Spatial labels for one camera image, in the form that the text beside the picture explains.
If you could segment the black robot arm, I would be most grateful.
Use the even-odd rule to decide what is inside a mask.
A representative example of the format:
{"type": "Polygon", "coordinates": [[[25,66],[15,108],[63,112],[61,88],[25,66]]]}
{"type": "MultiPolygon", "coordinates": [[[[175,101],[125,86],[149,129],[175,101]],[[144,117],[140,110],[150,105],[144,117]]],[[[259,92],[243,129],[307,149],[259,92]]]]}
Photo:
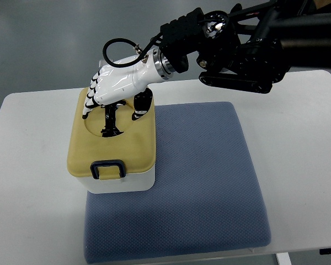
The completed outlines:
{"type": "Polygon", "coordinates": [[[266,94],[292,67],[331,68],[331,1],[196,8],[160,33],[159,49],[176,72],[188,70],[188,54],[199,54],[199,79],[208,86],[266,94]]]}

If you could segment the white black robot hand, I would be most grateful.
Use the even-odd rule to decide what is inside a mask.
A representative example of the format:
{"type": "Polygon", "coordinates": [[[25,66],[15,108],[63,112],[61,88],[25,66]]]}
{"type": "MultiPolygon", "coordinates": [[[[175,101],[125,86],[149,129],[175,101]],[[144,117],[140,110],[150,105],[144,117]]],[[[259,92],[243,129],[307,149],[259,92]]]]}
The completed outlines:
{"type": "Polygon", "coordinates": [[[117,67],[106,64],[92,77],[84,101],[82,118],[96,107],[106,106],[144,92],[151,83],[170,79],[175,72],[169,60],[158,48],[146,53],[146,58],[134,65],[121,67],[136,56],[116,61],[117,67]]]}

